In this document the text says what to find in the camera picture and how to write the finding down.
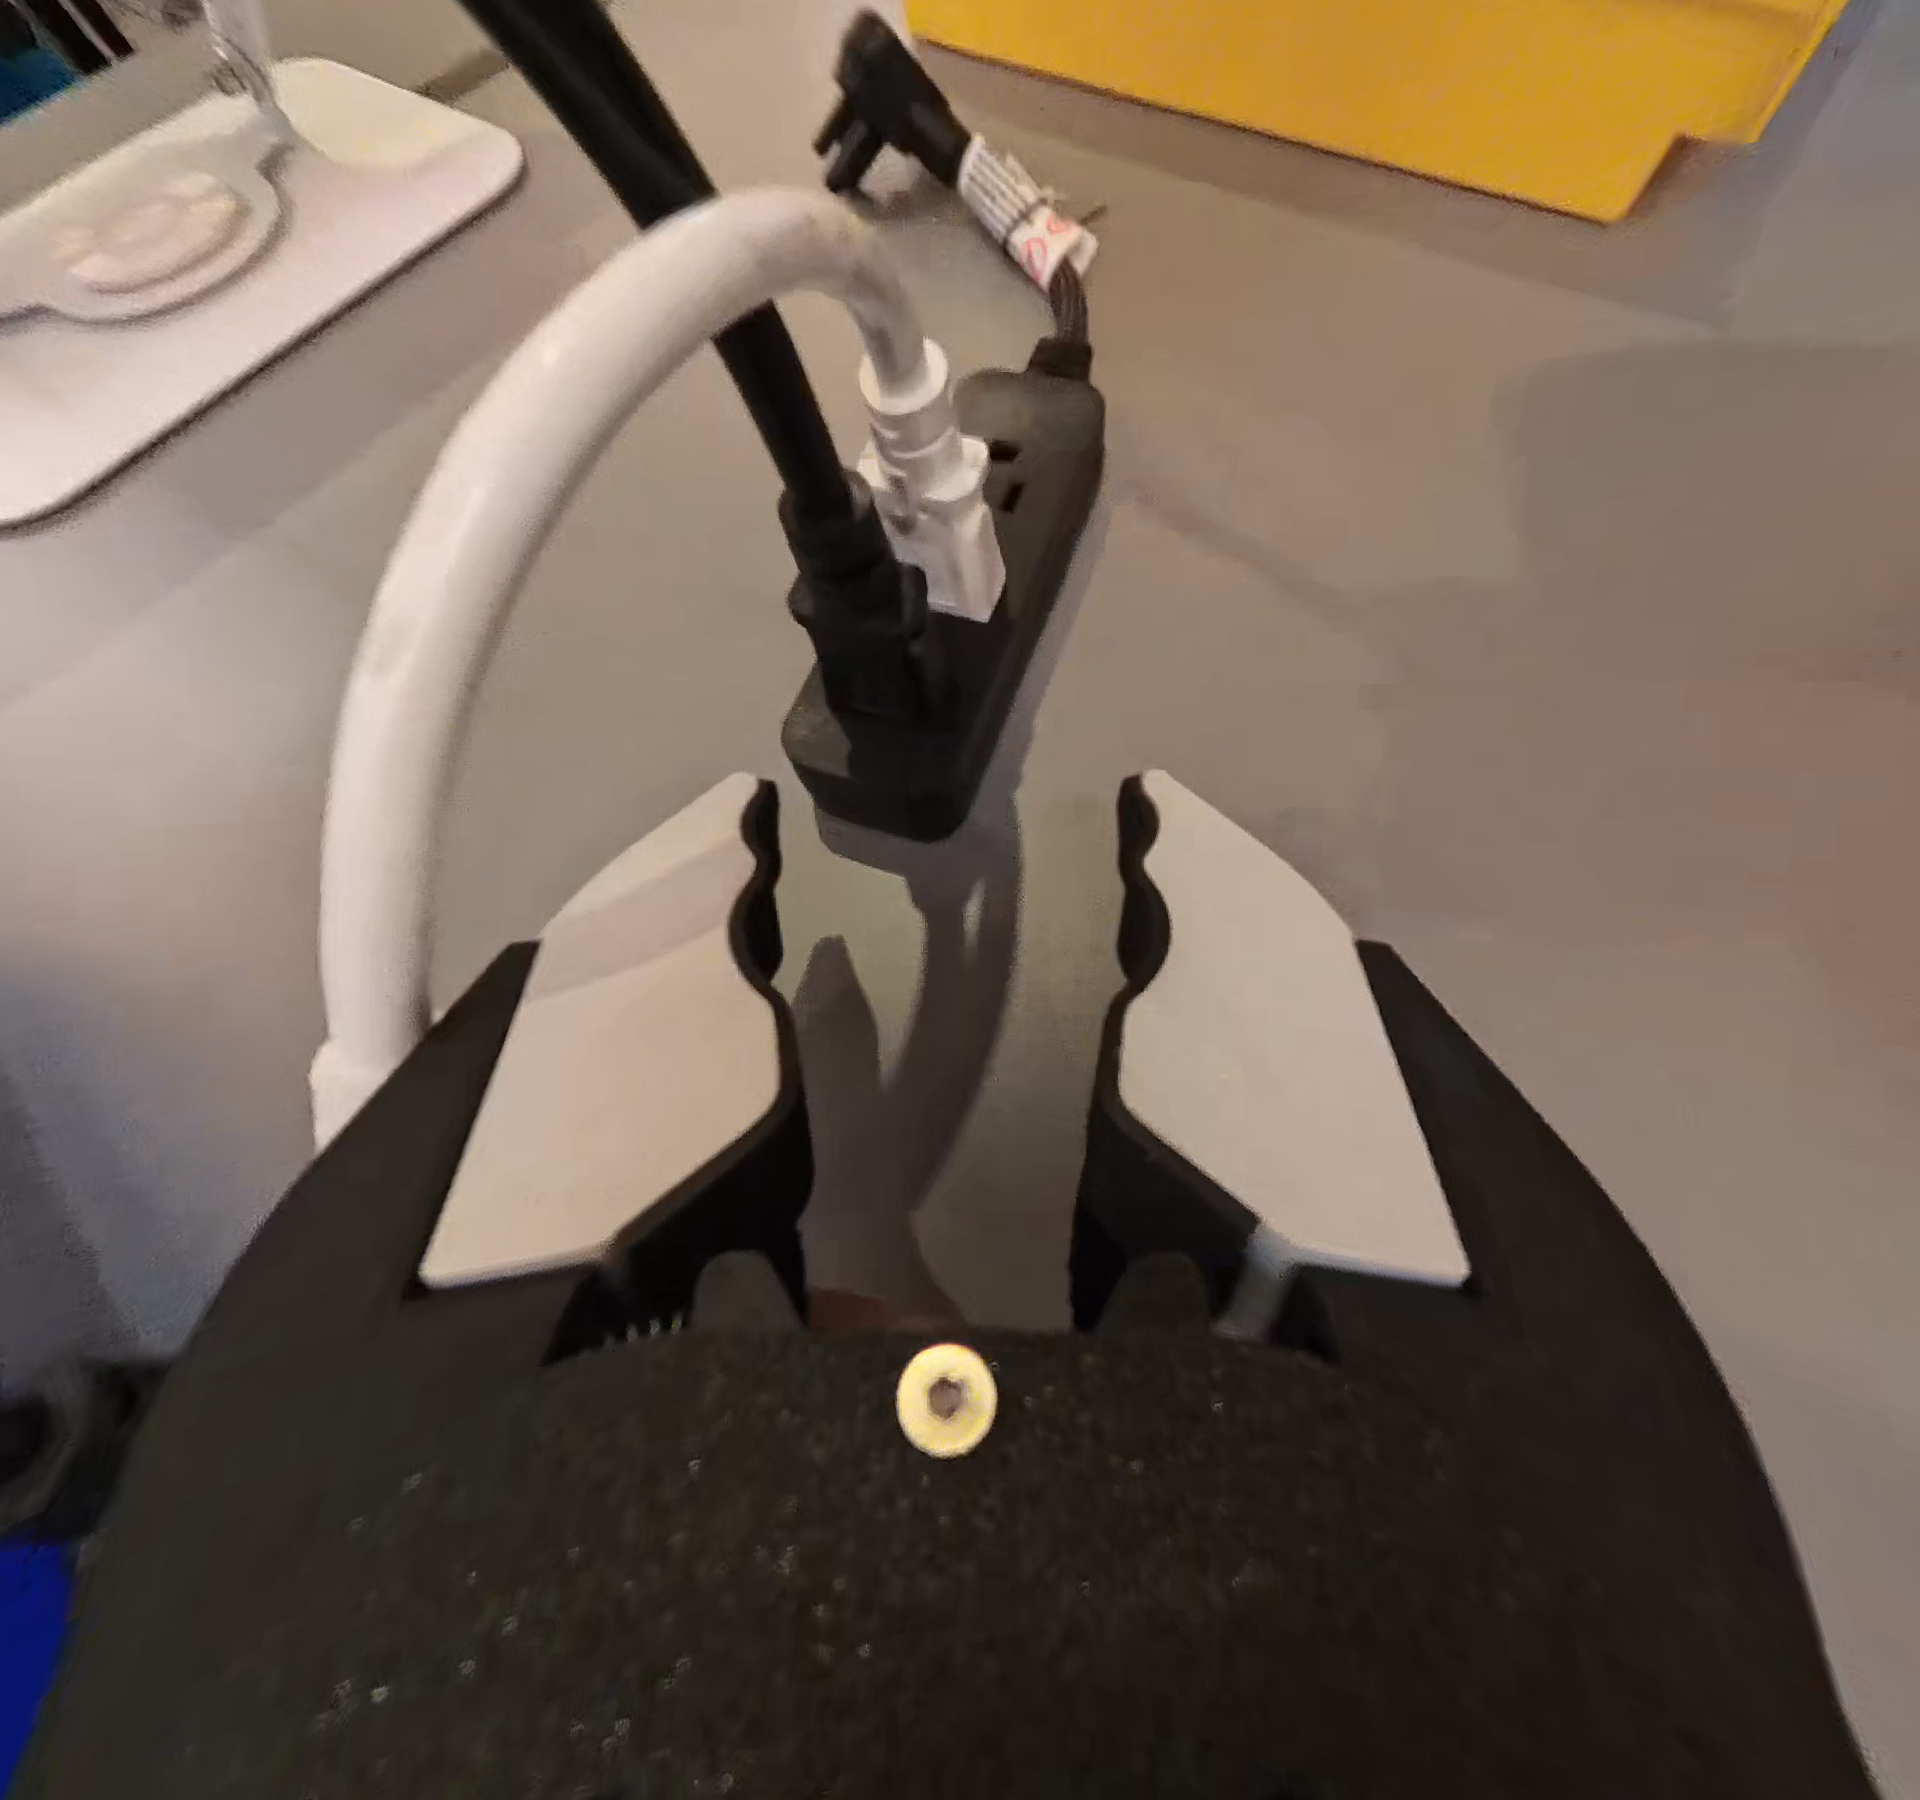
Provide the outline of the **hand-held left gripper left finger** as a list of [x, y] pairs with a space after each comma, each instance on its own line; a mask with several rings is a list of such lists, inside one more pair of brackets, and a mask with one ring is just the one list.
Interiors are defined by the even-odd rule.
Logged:
[[542, 925], [419, 1266], [425, 1289], [592, 1270], [639, 1321], [756, 1254], [805, 1314], [814, 1182], [773, 782], [727, 776]]

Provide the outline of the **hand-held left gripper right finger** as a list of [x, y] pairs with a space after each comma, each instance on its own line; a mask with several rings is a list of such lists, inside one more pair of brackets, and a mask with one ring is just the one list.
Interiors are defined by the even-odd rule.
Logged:
[[1360, 937], [1173, 773], [1116, 796], [1118, 991], [1069, 1242], [1090, 1331], [1131, 1267], [1186, 1259], [1203, 1314], [1273, 1330], [1303, 1272], [1473, 1283]]

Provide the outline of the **black power strip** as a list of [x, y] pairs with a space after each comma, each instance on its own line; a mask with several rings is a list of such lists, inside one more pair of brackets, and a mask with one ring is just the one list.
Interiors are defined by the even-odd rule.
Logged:
[[956, 831], [979, 797], [1090, 524], [1106, 463], [1087, 289], [1094, 234], [1010, 153], [969, 128], [876, 9], [854, 14], [837, 99], [813, 149], [853, 199], [884, 156], [949, 190], [1045, 296], [1050, 330], [1024, 368], [955, 380], [938, 364], [952, 437], [926, 416], [876, 416], [861, 471], [899, 555], [925, 575], [925, 642], [945, 683], [931, 718], [893, 721], [830, 703], [813, 671], [782, 743], [816, 807], [912, 842]]

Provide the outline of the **yellow plastic bin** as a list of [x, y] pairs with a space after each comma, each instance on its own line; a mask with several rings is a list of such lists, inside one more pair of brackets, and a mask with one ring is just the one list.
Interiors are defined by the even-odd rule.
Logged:
[[902, 0], [912, 32], [1151, 108], [1613, 223], [1753, 146], [1850, 0]]

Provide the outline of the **grey desk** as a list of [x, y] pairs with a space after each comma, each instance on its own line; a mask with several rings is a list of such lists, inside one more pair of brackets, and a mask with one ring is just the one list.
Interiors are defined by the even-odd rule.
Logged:
[[[173, 1352], [311, 1152], [319, 823], [447, 431], [628, 241], [448, 0], [271, 0], [514, 132], [490, 218], [5, 538], [5, 1373]], [[450, 821], [458, 994], [714, 780], [781, 780], [806, 1258], [1067, 1318], [1122, 778], [1393, 943], [1634, 1221], [1751, 1420], [1880, 1788], [1917, 1796], [1917, 0], [1588, 227], [934, 53], [1103, 212], [1101, 511], [973, 823], [814, 823], [808, 658], [708, 359], [521, 601]]]

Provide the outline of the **white document stand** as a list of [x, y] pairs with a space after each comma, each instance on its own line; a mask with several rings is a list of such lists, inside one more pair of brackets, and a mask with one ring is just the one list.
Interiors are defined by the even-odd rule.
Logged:
[[3, 525], [47, 521], [501, 203], [512, 132], [202, 0], [214, 85], [5, 212]]

